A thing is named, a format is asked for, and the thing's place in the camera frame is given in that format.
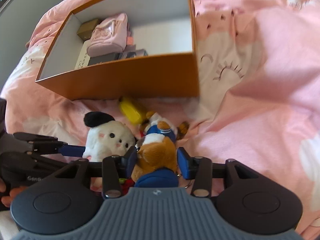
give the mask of pink mini backpack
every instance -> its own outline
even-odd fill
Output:
[[[122,52],[127,43],[128,18],[125,13],[111,16],[96,26],[87,47],[90,57]]]

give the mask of gray ribbed surface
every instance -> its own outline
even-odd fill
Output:
[[[209,199],[192,197],[184,188],[159,190],[131,188],[122,198],[106,200],[89,223],[72,232],[21,231],[14,240],[302,240],[294,230],[276,236],[245,233],[226,223]]]

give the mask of bed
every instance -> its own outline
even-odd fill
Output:
[[[138,135],[116,101],[69,101],[34,82],[69,11],[87,1],[64,0],[36,26],[1,92],[9,133],[85,145],[84,114],[104,111]],[[304,209],[296,231],[315,239],[320,233],[320,0],[194,0],[194,5],[201,96],[141,102],[175,124],[191,123],[179,142],[190,155],[217,163],[237,159],[292,190]],[[214,194],[222,191],[221,181],[212,183]]]

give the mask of plush toy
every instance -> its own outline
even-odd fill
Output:
[[[131,130],[110,115],[102,112],[89,112],[84,116],[84,124],[91,129],[88,132],[83,158],[91,162],[102,162],[111,155],[123,156],[135,145]]]
[[[171,139],[173,143],[182,139],[189,129],[187,122],[175,127],[168,119],[161,117],[158,113],[149,111],[146,114],[147,120],[140,125],[140,132],[144,135],[151,133],[163,134]]]
[[[177,150],[170,139],[150,133],[138,141],[137,163],[132,172],[135,187],[177,187]]]

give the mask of black plush ear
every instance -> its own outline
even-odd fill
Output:
[[[110,114],[103,112],[89,112],[84,116],[84,124],[91,128],[114,120]]]

